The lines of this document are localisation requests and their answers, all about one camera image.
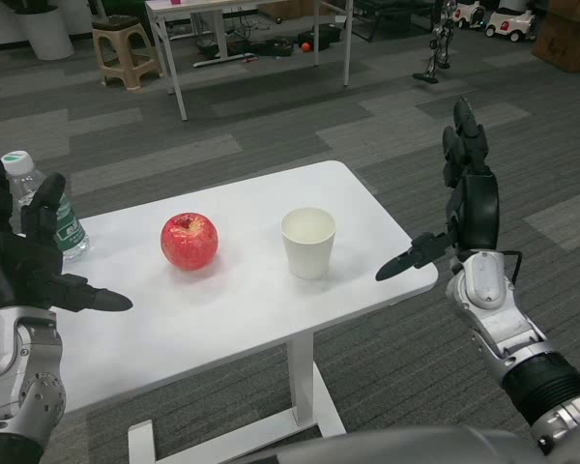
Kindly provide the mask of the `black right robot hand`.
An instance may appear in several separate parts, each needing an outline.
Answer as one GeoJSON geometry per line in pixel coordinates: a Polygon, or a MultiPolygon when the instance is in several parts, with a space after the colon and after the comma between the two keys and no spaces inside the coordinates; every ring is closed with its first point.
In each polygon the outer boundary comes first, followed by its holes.
{"type": "Polygon", "coordinates": [[[445,185],[452,189],[446,206],[447,230],[423,233],[410,248],[384,264],[375,279],[387,280],[405,271],[420,269],[444,256],[448,248],[458,253],[498,246],[500,204],[495,174],[485,159],[489,153],[486,132],[469,102],[461,98],[453,107],[454,125],[443,132],[445,185]]]}

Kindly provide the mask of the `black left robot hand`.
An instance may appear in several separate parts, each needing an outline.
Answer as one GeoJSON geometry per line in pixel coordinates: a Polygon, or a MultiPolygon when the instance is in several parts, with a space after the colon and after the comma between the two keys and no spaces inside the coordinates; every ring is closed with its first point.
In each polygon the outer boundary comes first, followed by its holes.
{"type": "Polygon", "coordinates": [[[11,226],[13,196],[0,160],[0,309],[32,306],[121,312],[132,308],[129,298],[63,272],[63,254],[54,236],[65,184],[59,173],[43,181],[31,203],[21,209],[23,234],[17,235],[11,226]]]}

